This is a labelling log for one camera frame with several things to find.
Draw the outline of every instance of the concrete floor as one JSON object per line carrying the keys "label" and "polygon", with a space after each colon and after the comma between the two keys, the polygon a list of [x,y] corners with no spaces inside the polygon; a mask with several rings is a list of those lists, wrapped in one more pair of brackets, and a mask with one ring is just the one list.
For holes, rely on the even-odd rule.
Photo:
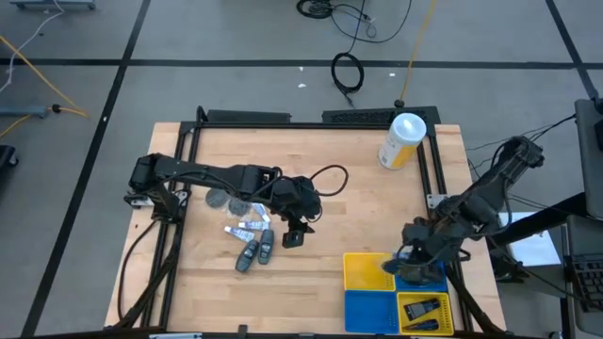
{"label": "concrete floor", "polygon": [[[346,51],[351,40],[329,20],[299,15],[296,1],[151,0],[132,58],[208,62],[194,67],[130,66],[115,106],[109,109],[107,95],[143,3],[97,0],[96,11],[68,12],[24,48],[24,54],[38,59],[40,70],[85,107],[91,119],[66,113],[30,120],[1,140],[18,148],[21,164],[3,183],[0,195],[0,269],[5,272],[0,275],[0,337],[22,331],[99,122],[106,124],[106,132],[36,334],[103,326],[131,214],[122,196],[135,159],[147,150],[155,122],[191,120],[197,105],[285,111],[293,121],[320,121],[323,110],[349,108],[323,66]],[[360,5],[357,0],[346,3]],[[396,29],[406,4],[406,0],[367,1],[366,12],[376,19],[379,38]],[[597,43],[603,3],[555,0],[555,4],[582,61],[603,62],[603,45]],[[429,1],[415,0],[396,38],[384,44],[356,43],[353,54],[361,60],[408,60],[428,7]],[[0,34],[18,45],[46,17],[38,10],[18,10],[2,2]],[[353,32],[353,20],[337,19]],[[9,56],[8,49],[0,48],[3,70]],[[64,58],[85,60],[81,66],[60,66],[58,61],[48,65],[54,62],[49,59]],[[211,62],[241,59],[277,61],[263,67]],[[292,63],[278,60],[299,64],[291,67]],[[575,60],[545,0],[441,1],[417,60],[506,65],[459,68],[432,63],[413,71],[405,98],[408,105],[437,105],[443,123],[461,125],[467,147],[558,121],[573,114],[575,100],[587,96],[578,72],[567,66]],[[529,69],[524,62],[539,66]],[[344,82],[353,82],[355,72],[337,70]],[[391,106],[399,97],[406,69],[376,65],[365,72],[364,87],[352,95],[356,107]],[[603,71],[588,74],[603,89]],[[53,103],[64,104],[26,66],[16,67],[13,84],[0,94],[0,105]],[[110,119],[103,121],[103,116]],[[0,128],[12,121],[0,119]],[[513,193],[550,204],[580,192],[573,123],[539,141],[546,165],[528,172]],[[469,157],[477,164],[493,151],[494,147],[486,148]],[[519,204],[513,209],[532,210]],[[556,299],[520,286],[500,286],[499,292],[510,330],[543,336],[561,329]]]}

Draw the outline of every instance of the white container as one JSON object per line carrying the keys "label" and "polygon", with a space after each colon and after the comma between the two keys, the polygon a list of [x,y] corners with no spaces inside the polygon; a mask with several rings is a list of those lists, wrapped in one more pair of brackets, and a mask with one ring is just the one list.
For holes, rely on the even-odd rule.
{"label": "white container", "polygon": [[389,127],[385,142],[379,150],[379,162],[390,170],[399,170],[415,153],[425,134],[427,126],[417,115],[402,113]]}

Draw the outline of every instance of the wooden tabletop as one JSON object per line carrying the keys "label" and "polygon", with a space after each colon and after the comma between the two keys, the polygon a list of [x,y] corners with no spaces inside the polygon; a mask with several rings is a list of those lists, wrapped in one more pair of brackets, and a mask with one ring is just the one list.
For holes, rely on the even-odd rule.
{"label": "wooden tabletop", "polygon": [[[157,123],[149,153],[173,155],[178,128],[179,123]],[[460,128],[437,125],[436,130],[448,193],[461,193],[471,184],[471,177]],[[272,217],[276,241],[270,262],[267,266],[254,263],[246,274],[234,270],[244,243],[223,230],[224,226],[236,226],[238,218],[230,218],[225,210],[210,208],[204,202],[207,188],[193,187],[169,331],[234,332],[239,324],[247,324],[249,332],[345,333],[343,253],[394,251],[400,245],[404,223],[426,215],[416,155],[398,171],[379,164],[377,152],[385,133],[203,129],[197,163],[219,167],[278,166],[288,176],[310,176],[324,166],[340,164],[350,172],[350,180],[341,194],[322,198],[322,219],[313,225],[316,233],[307,234],[302,247],[284,249],[280,239],[286,232],[286,223]],[[425,146],[434,186],[427,140]],[[342,178],[341,172],[328,170],[314,184],[323,192],[333,191],[341,185]],[[124,253],[150,223],[151,210],[141,208],[133,212]],[[261,220],[254,213],[251,216]],[[123,287],[125,311],[148,282],[157,231],[155,226],[130,258]],[[471,261],[463,263],[467,289],[492,321],[505,328],[485,242],[466,240],[463,248],[472,254]],[[157,323],[162,297],[160,287],[152,324]],[[455,327],[461,330],[454,291],[450,291],[450,298]],[[117,281],[106,316],[107,325],[118,321],[116,305]]]}

